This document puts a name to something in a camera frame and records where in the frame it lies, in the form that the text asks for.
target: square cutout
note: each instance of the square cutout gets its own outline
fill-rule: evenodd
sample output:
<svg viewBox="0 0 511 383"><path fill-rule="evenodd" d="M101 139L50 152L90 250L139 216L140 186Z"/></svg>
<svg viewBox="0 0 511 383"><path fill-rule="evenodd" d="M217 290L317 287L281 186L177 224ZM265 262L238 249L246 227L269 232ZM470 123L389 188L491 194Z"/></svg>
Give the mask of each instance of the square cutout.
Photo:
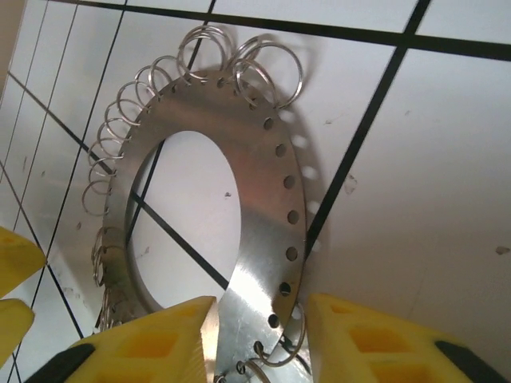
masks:
<svg viewBox="0 0 511 383"><path fill-rule="evenodd" d="M427 365L374 363L371 370L379 383L436 383Z"/></svg>
<svg viewBox="0 0 511 383"><path fill-rule="evenodd" d="M143 331L134 334L120 347L119 357L159 358L170 354L177 338L176 333Z"/></svg>
<svg viewBox="0 0 511 383"><path fill-rule="evenodd" d="M355 327L351 339L362 353L405 353L410 347L392 330L374 327Z"/></svg>

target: black line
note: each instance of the black line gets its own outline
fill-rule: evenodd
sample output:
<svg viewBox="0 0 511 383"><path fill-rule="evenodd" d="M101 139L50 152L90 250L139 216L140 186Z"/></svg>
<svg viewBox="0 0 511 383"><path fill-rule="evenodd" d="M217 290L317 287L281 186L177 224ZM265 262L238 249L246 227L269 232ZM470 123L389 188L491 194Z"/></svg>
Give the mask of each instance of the black line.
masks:
<svg viewBox="0 0 511 383"><path fill-rule="evenodd" d="M181 237L174 229L170 227L145 201L143 201L138 195L132 193L132 198L142 206L142 209L160 226L181 248L192 257L192 259L209 274L211 278L215 280L224 290L227 289L229 284L228 280L219 273L215 267L213 267L206 259L202 257L186 240Z"/></svg>
<svg viewBox="0 0 511 383"><path fill-rule="evenodd" d="M64 295L64 291L62 291L61 285L57 280L57 277L55 276L55 273L53 272L53 269L51 268L51 265L48 263L46 265L46 268L50 271L51 278L55 282L55 286L57 287L58 293L61 295L62 301L64 302L65 309L69 313L69 316L71 317L71 321L73 321L74 328L77 329L78 336L80 339L83 339L83 333L81 332L80 326L78 325L77 319L74 317L73 311L71 310L71 307L69 306L69 303L67 302L67 298Z"/></svg>
<svg viewBox="0 0 511 383"><path fill-rule="evenodd" d="M430 2L431 0L418 0L414 8L414 12L410 16L410 20L406 25L404 34L414 34L417 31L417 28L422 18L424 17ZM378 114L380 107L382 106L383 100L385 100L385 97L389 92L392 81L394 81L394 78L398 73L406 51L407 48L403 47L397 47L395 49L385 69L385 72L382 75L382 79L380 80L378 87L374 91L373 97L371 98L370 103L367 106L362 119L360 120L357 130L351 139L350 145L348 146L343 159L341 160L341 164L339 165L339 168L334 175L330 187L323 197L323 201L319 206L318 212L316 213L309 227L305 250L306 258L308 258L310 255L312 247L314 246L319 233L323 229L323 225L327 221L327 217L330 214L330 210L334 206L334 202L337 199L337 195L339 194L341 187L343 186L344 180L346 179L348 172L350 171L351 166L353 165L355 158L358 155L364 140L366 139L367 133L369 132L369 129L373 124L373 121Z"/></svg>
<svg viewBox="0 0 511 383"><path fill-rule="evenodd" d="M210 14L213 11L213 8L215 7L216 0L212 0L208 7L208 14ZM205 21L202 25L205 26L208 24L208 21ZM195 59L197 57L197 54L199 53L200 43L202 42L202 39L199 39L197 43L195 44L195 47L193 48L192 56L190 57L190 61L188 62L188 69L191 70L193 63L195 62ZM158 144L158 148L156 149L156 153L154 155L153 163L151 164L151 168L149 169L149 173L147 176L147 179L145 181L144 188L142 189L142 193L140 195L141 200L145 200L145 196L147 195L147 191L149 190L149 185L151 184L151 180L153 179L153 174L156 169L156 165L158 164L158 160L160 159L161 149L163 149L164 141L161 141ZM141 206L140 204L137 204L135 206L135 213L133 214L133 218L131 222L129 223L128 232L126 233L126 243L129 243L132 235L133 230L135 229L135 225L137 224L138 216L141 212Z"/></svg>
<svg viewBox="0 0 511 383"><path fill-rule="evenodd" d="M16 369L16 375L18 376L18 381L19 381L19 383L22 383L22 377L20 377L20 375L19 375L18 363L16 362L16 358L14 357L14 354L13 354L13 365L14 365L14 368Z"/></svg>
<svg viewBox="0 0 511 383"><path fill-rule="evenodd" d="M74 19L77 16L77 10L78 10L78 6L75 6L74 7L74 12L73 12L73 17L71 18L71 24L69 25L69 30L68 30L67 36L65 38L64 49L62 50L61 59L58 62L57 73L55 74L55 80L53 81L53 86L51 88L51 93L50 93L50 98L48 100L48 105L51 105L51 101L53 99L53 94L55 93L55 86L57 85L58 74L61 72L62 62L64 61L65 50L66 50L67 44L69 42L69 36L71 36L71 30L73 29ZM22 203L23 203L23 200L25 199L26 189L28 188L28 184L30 182L30 176L32 175L32 169L34 167L34 164L35 164L35 161L36 161L36 157L38 155L39 144L41 143L42 133L45 130L46 119L48 118L48 111L49 111L49 109L45 110L45 116L44 116L44 118L42 120L42 126L41 126L41 130L39 132L38 142L35 145L34 156L32 157L32 161L30 163L30 168L29 168L28 176L26 177L25 187L23 188L23 194L22 194L22 198L21 198ZM19 218L19 212L18 212L18 215L16 216L16 221L14 222L14 229L16 228L16 224L18 223L18 218Z"/></svg>
<svg viewBox="0 0 511 383"><path fill-rule="evenodd" d="M37 38L35 40L34 51L32 52L32 57L30 59L29 71L26 74L25 85L29 82L30 70L32 70L32 64L34 63L35 51L36 51L36 49L38 47L39 37L41 36L42 24L45 21L45 16L46 16L46 10L47 9L48 9L48 3L45 4L45 11L42 14L41 25L39 26L38 36L37 36ZM17 81L17 83L23 88L23 90L25 90L25 86L23 86L20 81ZM25 97L25 92L22 93L22 98L19 101L18 112L16 113L16 118L14 119L14 127L13 127L12 133L10 134L9 146L7 146L7 153L6 153L6 156L4 157L4 161L7 161L7 157L9 156L10 146L13 143L14 131L16 130L16 125L18 124L19 112L20 112L20 110L22 110L22 104L23 104L23 98L24 97ZM3 174L0 174L0 181L2 181L2 177L3 177Z"/></svg>
<svg viewBox="0 0 511 383"><path fill-rule="evenodd" d="M52 2L75 3L76 0L47 0ZM103 2L80 1L83 6L93 6L111 10L125 10L139 14L154 14L173 18L210 21L221 24L250 26L266 30L279 30L297 34L308 34L324 38L369 42L380 45L401 46L402 48L418 49L437 53L457 54L468 57L489 58L499 61L511 61L511 44L496 42L463 40L456 38L439 38L435 36L406 35L381 30L365 30L344 26L325 26L304 22L288 22L264 18L247 18L227 14L208 14L186 10L165 10L147 6L120 6Z"/></svg>

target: metal key ring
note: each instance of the metal key ring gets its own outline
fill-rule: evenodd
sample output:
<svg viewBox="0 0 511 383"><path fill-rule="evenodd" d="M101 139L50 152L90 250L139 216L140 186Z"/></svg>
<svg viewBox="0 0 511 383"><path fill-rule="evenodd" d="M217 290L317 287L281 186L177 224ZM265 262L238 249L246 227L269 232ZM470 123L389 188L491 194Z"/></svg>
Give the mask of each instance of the metal key ring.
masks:
<svg viewBox="0 0 511 383"><path fill-rule="evenodd" d="M113 131L113 128L110 126L110 123L114 122L114 121L121 121L121 122L127 124L126 121L124 121L120 117L109 118L108 120L104 121L100 125L99 129L97 130L97 133L96 133L97 140L100 140L102 138L101 134L103 133L104 128L106 128L106 131L110 134L110 136L113 136L113 137L117 138L118 140L121 140L122 142L131 140L131 137L128 134L129 132L126 132L126 136L123 137Z"/></svg>
<svg viewBox="0 0 511 383"><path fill-rule="evenodd" d="M147 75L149 85L158 94L160 94L160 91L156 88L156 83L154 82L154 71L155 70L157 70L158 72L163 74L163 76L165 77L165 80L167 80L167 82L169 84L172 82L172 78L171 78L170 74L168 74L166 70L164 70L158 66L158 64L163 60L174 60L175 61L176 58L174 56L169 56L169 55L158 57L155 61L153 61L153 63L151 65L149 65L149 73Z"/></svg>
<svg viewBox="0 0 511 383"><path fill-rule="evenodd" d="M229 48L228 55L231 55L234 52L234 44L232 44L232 40L229 37L228 34L225 33L222 29L216 27L216 26L197 26L196 28L189 31L187 34L184 35L184 38L181 42L181 44L191 38L192 36L195 36L197 34L200 34L200 31L209 33L209 34L215 34L221 38L223 38L226 41L226 45Z"/></svg>
<svg viewBox="0 0 511 383"><path fill-rule="evenodd" d="M82 207L84 208L84 210L85 210L87 213L89 213L89 214L91 214L91 215L93 215L93 216L95 216L95 217L104 217L105 215L107 215L107 214L109 213L109 209L108 209L108 208L106 208L106 209L105 209L103 212L101 212L101 213L97 213L97 212L94 212L94 211L90 211L90 210L87 208L86 204L85 204L85 196L86 196L87 192L89 191L89 189L90 189L90 188L91 188L94 184L99 184L99 183L106 183L106 184L107 184L108 182L109 182L109 181L107 181L107 180L97 180L97 181L93 181L93 182L91 182L90 184L88 184L88 185L87 185L87 187L84 189L84 191L81 193L81 205L82 205Z"/></svg>
<svg viewBox="0 0 511 383"><path fill-rule="evenodd" d="M286 365L293 359L295 359L296 355L298 355L298 352L302 348L303 341L305 340L305 334L307 331L307 324L305 321L305 310L303 309L303 306L300 303L296 303L297 307L300 310L300 313L302 314L302 325L300 327L300 336L298 339L298 342L296 343L296 347L293 350L293 352L289 353L289 355L283 359L282 361L269 361L267 358L270 356L267 353L263 351L263 345L261 342L256 342L254 344L254 350L255 353L257 353L257 356L259 359L267 366L269 367L282 367L283 365Z"/></svg>
<svg viewBox="0 0 511 383"><path fill-rule="evenodd" d="M240 94L250 105L257 107L257 104L246 94L244 91L244 87L241 83L241 72L236 70L238 65L245 64L248 67L252 67L260 76L263 78L264 82L268 85L271 90L271 95L273 96L273 102L271 103L274 108L277 106L277 91L275 89L275 83L271 79L268 72L263 68L263 66L253 60L249 60L247 58L238 58L234 64L232 65L232 75L235 78L235 91Z"/></svg>
<svg viewBox="0 0 511 383"><path fill-rule="evenodd" d="M256 375L262 383L271 383L270 379L264 371L254 362L258 359L249 359L248 361L239 361L236 365L236 371L239 375L244 375L247 371L245 367L248 367L254 375Z"/></svg>
<svg viewBox="0 0 511 383"><path fill-rule="evenodd" d="M121 102L124 101L124 102L128 102L128 103L130 103L132 105L137 106L139 108L139 112L142 112L142 111L146 110L147 107L145 107L143 104L139 104L138 102L130 100L128 98L121 98L121 96L122 96L122 93L126 90L126 88L128 88L130 85L135 85L135 88L136 88L139 84L142 84L142 85L145 86L146 89L149 89L149 92L151 92L153 94L153 97L156 96L156 93L151 89L149 84L145 84L144 82L141 82L141 81L138 81L138 82L137 81L130 81L130 82L127 82L126 84L121 86L121 88L119 89L119 92L117 92L117 98L116 98L117 110L121 114L121 118L124 121L126 121L128 124L133 125L133 126L138 126L141 123L140 122L136 122L135 120L132 120L128 116L126 116L126 113L122 109Z"/></svg>
<svg viewBox="0 0 511 383"><path fill-rule="evenodd" d="M247 50L247 52L245 54L248 56L252 52L256 51L256 49L261 50L262 48L266 48L266 47L269 47L269 46L273 46L275 48L279 48L279 49L282 49L285 52L288 52L289 55L293 58L293 60L295 60L296 67L298 68L298 84L296 86L295 92L293 93L293 95L291 97L289 97L282 104L279 104L279 105L276 106L277 109L283 109L283 108L286 108L287 106L289 106L290 104L292 104L292 102L294 100L296 100L296 98L302 92L302 87L303 87L303 67L302 67L302 64L300 63L300 60L295 55L295 53L292 50L290 50L289 48L287 48L285 45L279 44L278 42L273 42L273 41L263 42L261 44L252 46L250 49Z"/></svg>
<svg viewBox="0 0 511 383"><path fill-rule="evenodd" d="M231 59L228 61L226 68L229 68L233 65L234 61L236 61L238 58L247 58L248 60L255 60L257 55L260 52L260 49L255 50L253 53L250 54L250 56L244 57L244 54L247 50L249 50L253 45L259 45L263 42L263 38L261 36L254 36L253 38L249 38L244 42L240 47L234 52Z"/></svg>
<svg viewBox="0 0 511 383"><path fill-rule="evenodd" d="M201 39L207 39L207 40L211 40L213 41L215 44L218 45L218 48L220 50L220 56L221 56L221 62L220 62L220 68L219 70L223 70L225 68L225 63L226 63L226 60L227 60L227 56L225 54L225 50L224 50L224 47L220 44L220 42L218 41L217 38L215 38L214 36L212 36L211 34L200 34L200 35L196 35L196 36L193 36L191 38L189 38L187 41L186 41L186 44L184 45L180 45L179 47L179 51L177 53L177 60L176 60L176 67L177 67L177 72L179 73L179 75L183 78L183 80L189 85L190 84L190 81L186 80L185 78L185 74L187 76L190 76L190 77L193 77L193 78L196 78L197 80L204 80L206 81L207 78L206 77L201 77L201 76L198 76L197 74L194 74L190 71L190 69L188 69L188 67L184 64L184 47L189 44L190 42L194 41L194 40L201 40Z"/></svg>

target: black rubber strip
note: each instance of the black rubber strip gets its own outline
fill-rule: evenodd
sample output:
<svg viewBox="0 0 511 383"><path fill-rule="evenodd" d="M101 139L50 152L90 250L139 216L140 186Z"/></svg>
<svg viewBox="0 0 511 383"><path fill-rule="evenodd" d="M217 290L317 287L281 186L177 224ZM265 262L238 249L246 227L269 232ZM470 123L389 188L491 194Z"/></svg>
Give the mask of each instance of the black rubber strip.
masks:
<svg viewBox="0 0 511 383"><path fill-rule="evenodd" d="M446 341L434 344L473 383L509 383L471 349Z"/></svg>
<svg viewBox="0 0 511 383"><path fill-rule="evenodd" d="M25 383L65 383L94 351L95 347L89 343L62 351L52 357Z"/></svg>
<svg viewBox="0 0 511 383"><path fill-rule="evenodd" d="M163 218L161 218L145 201L143 201L140 196L135 193L131 193L132 198L140 204L142 209L160 226L170 237L184 250L188 253L190 257L200 266L202 270L204 270L211 278L215 280L224 290L227 289L229 284L228 280L224 278L224 276L219 273L215 267L213 267L206 259L202 257L193 247L190 246L186 240L181 237L177 231L172 229L168 223L165 222Z"/></svg>
<svg viewBox="0 0 511 383"><path fill-rule="evenodd" d="M47 0L75 4L77 0ZM187 18L229 24L236 26L250 26L267 30L280 30L296 34L308 34L324 38L338 38L343 40L369 42L380 45L401 46L409 49L419 49L438 53L450 53L468 57L490 58L500 61L511 61L511 45L496 42L472 41L456 38L438 38L435 36L407 36L398 32L382 30L365 30L361 28L348 28L343 26L325 26L305 22L288 22L265 18L247 18L227 14L208 14L205 12L192 12L186 10L166 10L147 6L122 6L103 2L80 1L83 6L94 6L110 10L125 10L139 14L155 14L173 18Z"/></svg>
<svg viewBox="0 0 511 383"><path fill-rule="evenodd" d="M418 0L417 5L414 8L414 12L406 24L404 34L414 34L417 31L417 28L422 18L424 17L424 14L426 13L427 7L430 4L430 1L431 0ZM367 133L369 132L369 129L373 124L373 121L378 114L380 107L382 106L383 100L385 100L385 97L389 92L392 81L394 81L396 74L398 73L406 51L406 48L397 47L392 54L392 57L389 60L389 64L387 65L385 72L382 75L382 79L374 91L374 95L371 98L362 119L360 120L360 124L358 125L357 130L351 139L350 145L348 146L348 149L346 150L346 153L341 160L341 164L339 165L339 168L334 175L330 187L325 193L323 201L319 205L318 212L312 220L312 223L309 226L309 230L307 232L307 245L305 252L306 259L309 257L312 247L314 246L315 241L318 239L319 233L323 229L323 225L327 221L327 217L330 214L332 207L334 206L339 192L341 191L344 180L346 179L348 172L350 171L351 166L353 165L355 158L358 155L364 140L366 139Z"/></svg>

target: dark spot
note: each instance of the dark spot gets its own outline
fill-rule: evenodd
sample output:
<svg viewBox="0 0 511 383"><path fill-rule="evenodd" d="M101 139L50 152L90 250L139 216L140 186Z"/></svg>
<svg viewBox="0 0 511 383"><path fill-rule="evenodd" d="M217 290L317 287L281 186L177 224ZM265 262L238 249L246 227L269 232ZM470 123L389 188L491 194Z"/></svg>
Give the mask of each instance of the dark spot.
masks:
<svg viewBox="0 0 511 383"><path fill-rule="evenodd" d="M511 249L505 246L497 246L497 248L495 249L495 252L499 255L508 254L510 251Z"/></svg>
<svg viewBox="0 0 511 383"><path fill-rule="evenodd" d="M358 181L351 174L348 174L346 179L344 180L344 191L346 194L350 195L357 188Z"/></svg>

